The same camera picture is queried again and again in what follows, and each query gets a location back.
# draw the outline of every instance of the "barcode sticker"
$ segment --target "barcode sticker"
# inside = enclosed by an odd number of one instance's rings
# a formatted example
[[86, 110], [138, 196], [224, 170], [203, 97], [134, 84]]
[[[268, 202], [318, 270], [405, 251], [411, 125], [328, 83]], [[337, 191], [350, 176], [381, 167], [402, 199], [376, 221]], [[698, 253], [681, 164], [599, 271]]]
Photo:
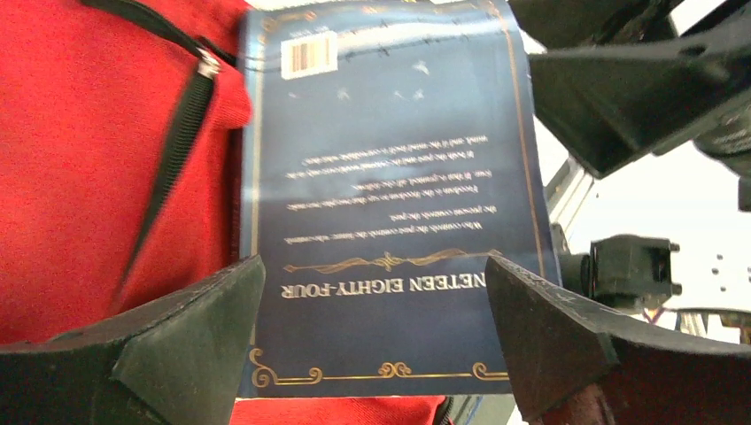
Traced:
[[282, 78], [285, 80], [336, 71], [338, 62], [334, 31], [282, 42]]

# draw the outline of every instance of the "dark blue book cover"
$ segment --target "dark blue book cover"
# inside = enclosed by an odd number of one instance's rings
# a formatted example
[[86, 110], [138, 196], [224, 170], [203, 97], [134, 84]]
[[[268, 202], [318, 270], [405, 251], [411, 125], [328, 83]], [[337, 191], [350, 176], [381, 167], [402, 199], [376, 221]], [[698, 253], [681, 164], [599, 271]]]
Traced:
[[485, 261], [559, 281], [529, 68], [505, 0], [435, 3], [247, 16], [241, 398], [510, 392]]

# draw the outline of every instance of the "white bird illustration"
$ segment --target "white bird illustration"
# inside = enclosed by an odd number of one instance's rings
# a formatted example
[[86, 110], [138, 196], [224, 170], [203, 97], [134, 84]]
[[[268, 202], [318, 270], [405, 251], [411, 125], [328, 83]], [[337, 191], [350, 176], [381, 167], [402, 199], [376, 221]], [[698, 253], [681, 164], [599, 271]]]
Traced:
[[430, 69], [428, 69], [428, 66], [425, 65], [424, 60], [418, 61], [416, 64], [412, 65], [412, 69], [420, 73], [424, 73], [425, 75], [430, 75]]

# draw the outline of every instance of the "black metal bracket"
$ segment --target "black metal bracket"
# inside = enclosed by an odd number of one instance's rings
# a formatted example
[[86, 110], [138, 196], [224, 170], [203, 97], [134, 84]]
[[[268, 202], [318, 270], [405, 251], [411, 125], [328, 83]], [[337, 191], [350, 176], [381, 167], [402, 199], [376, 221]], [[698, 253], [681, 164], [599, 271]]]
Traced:
[[683, 0], [509, 0], [519, 26], [548, 49], [676, 36], [667, 19]]
[[592, 242], [587, 254], [558, 252], [563, 287], [617, 310], [658, 308], [682, 292], [670, 266], [679, 250], [668, 239], [616, 235]]
[[0, 421], [226, 425], [265, 274], [254, 257], [47, 343], [0, 346]]
[[[511, 2], [515, 12], [540, 3], [547, 9], [536, 8], [538, 15], [592, 2], [560, 1], [555, 7], [547, 1]], [[722, 126], [751, 104], [751, 14], [741, 12], [684, 38], [531, 55], [537, 115], [598, 178]], [[516, 16], [529, 30], [525, 13]], [[578, 25], [586, 27], [587, 13], [576, 14]], [[557, 22], [545, 20], [550, 28]]]
[[636, 321], [503, 258], [485, 278], [530, 424], [751, 423], [751, 347]]

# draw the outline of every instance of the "gold decorative border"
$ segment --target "gold decorative border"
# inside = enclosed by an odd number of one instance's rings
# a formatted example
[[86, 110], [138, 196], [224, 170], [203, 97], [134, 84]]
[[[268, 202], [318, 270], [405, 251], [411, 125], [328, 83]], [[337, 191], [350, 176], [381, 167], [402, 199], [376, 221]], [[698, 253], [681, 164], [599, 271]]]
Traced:
[[428, 378], [475, 378], [480, 381], [508, 381], [506, 372], [488, 372], [488, 367], [481, 362], [472, 365], [471, 372], [459, 372], [456, 374], [413, 374], [412, 369], [403, 361], [394, 363], [384, 362], [378, 368], [375, 375], [353, 376], [326, 376], [319, 367], [311, 367], [308, 376], [282, 378], [272, 369], [262, 364], [258, 357], [263, 355], [263, 350], [254, 348], [251, 350], [250, 360], [256, 367], [251, 376], [253, 386], [266, 388], [268, 385], [315, 385], [323, 381], [362, 381], [375, 379], [428, 379]]
[[[543, 259], [543, 253], [542, 253], [542, 238], [540, 237], [540, 229], [538, 224], [538, 215], [536, 211], [535, 206], [535, 196], [534, 192], [532, 191], [532, 177], [530, 174], [530, 159], [529, 154], [527, 152], [527, 137], [526, 133], [524, 132], [524, 114], [522, 111], [522, 93], [520, 91], [521, 84], [519, 82], [519, 75], [517, 72], [517, 59], [516, 59], [516, 53], [514, 51], [514, 40], [511, 38], [511, 33], [508, 30], [508, 23], [503, 18], [503, 13], [501, 13], [498, 8], [495, 6], [495, 4], [491, 0], [484, 0], [484, 7], [488, 13], [490, 13], [494, 18], [496, 18], [499, 23], [501, 30], [503, 31], [503, 35], [506, 37], [506, 46], [508, 47], [508, 58], [510, 59], [509, 62], [511, 63], [511, 82], [513, 82], [514, 85], [514, 101], [516, 104], [516, 122], [519, 126], [519, 144], [521, 144], [522, 148], [522, 163], [524, 165], [524, 178], [527, 183], [527, 196], [530, 199], [530, 215], [532, 218], [532, 234], [535, 236], [535, 247], [537, 248], [538, 252], [538, 266], [539, 266], [539, 275], [543, 279], [546, 278], [545, 276], [545, 260]], [[508, 4], [506, 5], [506, 10], [511, 12], [511, 6]]]
[[333, 274], [341, 272], [350, 267], [359, 266], [379, 266], [383, 267], [387, 272], [390, 272], [394, 267], [401, 266], [402, 264], [412, 264], [418, 267], [428, 266], [439, 261], [446, 259], [469, 259], [474, 257], [502, 257], [500, 251], [490, 250], [487, 252], [466, 253], [458, 248], [450, 248], [434, 252], [427, 257], [419, 257], [415, 259], [402, 259], [400, 257], [394, 257], [389, 252], [384, 252], [383, 257], [379, 259], [362, 259], [355, 257], [352, 259], [346, 259], [335, 264], [321, 264], [315, 266], [293, 266], [288, 264], [284, 267], [284, 271], [287, 273], [295, 273], [299, 270], [314, 270], [321, 274]]

